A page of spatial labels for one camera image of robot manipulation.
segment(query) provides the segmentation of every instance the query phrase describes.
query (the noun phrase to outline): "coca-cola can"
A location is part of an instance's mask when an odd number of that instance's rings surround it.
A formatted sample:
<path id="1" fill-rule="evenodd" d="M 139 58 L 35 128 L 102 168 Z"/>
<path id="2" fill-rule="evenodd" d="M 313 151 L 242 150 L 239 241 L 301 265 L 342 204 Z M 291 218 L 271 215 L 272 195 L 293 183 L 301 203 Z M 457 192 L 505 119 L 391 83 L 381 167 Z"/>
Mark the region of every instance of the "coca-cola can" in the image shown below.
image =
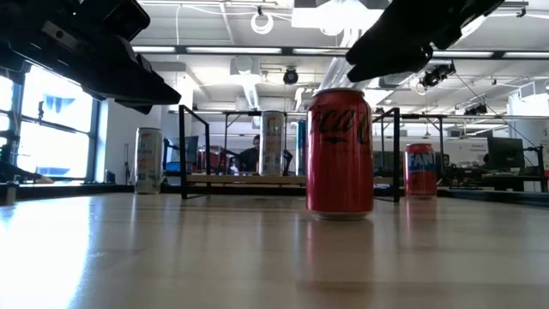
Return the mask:
<path id="1" fill-rule="evenodd" d="M 282 176 L 284 171 L 284 129 L 286 118 L 283 112 L 265 111 L 261 114 L 259 138 L 259 174 Z"/>
<path id="2" fill-rule="evenodd" d="M 428 143 L 406 146 L 404 187 L 408 197 L 437 196 L 435 152 Z"/>
<path id="3" fill-rule="evenodd" d="M 373 209 L 371 109 L 359 90 L 317 93 L 308 111 L 307 209 L 362 219 Z"/>

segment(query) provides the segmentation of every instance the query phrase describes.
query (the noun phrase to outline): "can lid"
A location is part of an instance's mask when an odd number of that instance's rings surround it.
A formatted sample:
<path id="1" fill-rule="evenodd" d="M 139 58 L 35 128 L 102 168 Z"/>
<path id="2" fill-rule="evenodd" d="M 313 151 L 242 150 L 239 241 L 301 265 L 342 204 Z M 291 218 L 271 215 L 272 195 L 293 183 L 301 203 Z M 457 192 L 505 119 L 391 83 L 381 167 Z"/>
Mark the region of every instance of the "can lid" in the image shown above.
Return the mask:
<path id="1" fill-rule="evenodd" d="M 427 142 L 418 142 L 418 143 L 413 143 L 413 144 L 408 144 L 406 145 L 406 147 L 408 146 L 432 146 L 432 144 L 430 143 L 427 143 Z"/>
<path id="2" fill-rule="evenodd" d="M 350 91 L 350 92 L 360 93 L 360 95 L 364 96 L 364 92 L 362 90 L 355 89 L 355 88 L 329 88 L 329 89 L 319 90 L 315 92 L 312 96 L 314 97 L 316 95 L 332 92 L 332 91 Z"/>

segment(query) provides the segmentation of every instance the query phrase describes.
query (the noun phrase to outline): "glass window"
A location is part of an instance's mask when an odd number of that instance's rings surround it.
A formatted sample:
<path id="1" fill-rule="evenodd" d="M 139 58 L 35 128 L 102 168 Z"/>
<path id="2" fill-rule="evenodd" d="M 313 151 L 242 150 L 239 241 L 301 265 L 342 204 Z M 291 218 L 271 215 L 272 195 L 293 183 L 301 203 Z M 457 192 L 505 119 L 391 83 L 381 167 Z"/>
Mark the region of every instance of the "glass window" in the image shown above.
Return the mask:
<path id="1" fill-rule="evenodd" d="M 0 76 L 0 109 L 4 111 L 11 110 L 11 100 L 14 93 L 14 83 Z"/>
<path id="2" fill-rule="evenodd" d="M 9 117 L 6 114 L 0 114 L 0 130 L 9 129 Z M 4 137 L 0 137 L 0 146 L 8 142 Z"/>
<path id="3" fill-rule="evenodd" d="M 25 80 L 23 115 L 38 118 L 41 101 L 45 121 L 90 131 L 92 97 L 73 82 L 33 66 Z"/>
<path id="4" fill-rule="evenodd" d="M 17 165 L 50 177 L 84 178 L 88 143 L 86 134 L 23 122 Z"/>

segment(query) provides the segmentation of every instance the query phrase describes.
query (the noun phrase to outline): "silver can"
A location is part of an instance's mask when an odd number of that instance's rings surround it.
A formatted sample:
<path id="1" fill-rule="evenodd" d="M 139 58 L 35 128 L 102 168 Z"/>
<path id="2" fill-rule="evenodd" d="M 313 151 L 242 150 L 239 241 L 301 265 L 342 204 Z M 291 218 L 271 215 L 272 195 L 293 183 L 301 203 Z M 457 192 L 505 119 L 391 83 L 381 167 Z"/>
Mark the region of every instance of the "silver can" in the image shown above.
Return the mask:
<path id="1" fill-rule="evenodd" d="M 282 176 L 284 172 L 285 123 L 283 112 L 262 112 L 259 147 L 259 174 L 262 176 Z"/>
<path id="2" fill-rule="evenodd" d="M 155 128 L 139 128 L 136 137 L 136 193 L 158 194 L 162 170 L 162 133 Z"/>
<path id="3" fill-rule="evenodd" d="M 296 145 L 295 145 L 295 173 L 297 176 L 305 176 L 307 174 L 307 121 L 299 120 L 296 129 Z"/>

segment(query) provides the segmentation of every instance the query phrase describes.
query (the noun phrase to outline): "soda can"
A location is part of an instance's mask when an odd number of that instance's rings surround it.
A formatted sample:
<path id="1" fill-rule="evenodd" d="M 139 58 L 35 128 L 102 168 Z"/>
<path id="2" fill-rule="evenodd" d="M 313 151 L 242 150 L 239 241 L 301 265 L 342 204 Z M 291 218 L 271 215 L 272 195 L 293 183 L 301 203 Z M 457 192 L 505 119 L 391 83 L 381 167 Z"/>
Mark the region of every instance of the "soda can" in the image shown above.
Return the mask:
<path id="1" fill-rule="evenodd" d="M 307 117 L 307 209 L 322 219 L 363 219 L 373 209 L 371 109 L 363 93 L 321 91 Z"/>
<path id="2" fill-rule="evenodd" d="M 139 128 L 136 137 L 136 193 L 158 194 L 162 170 L 162 134 L 159 129 Z"/>
<path id="3" fill-rule="evenodd" d="M 404 182 L 408 197 L 437 195 L 435 152 L 428 143 L 406 146 Z"/>
<path id="4" fill-rule="evenodd" d="M 299 120 L 296 129 L 295 145 L 295 173 L 297 176 L 305 176 L 307 171 L 307 121 Z"/>
<path id="5" fill-rule="evenodd" d="M 282 176 L 284 172 L 282 154 L 285 124 L 283 112 L 262 112 L 258 162 L 259 174 L 262 176 Z"/>

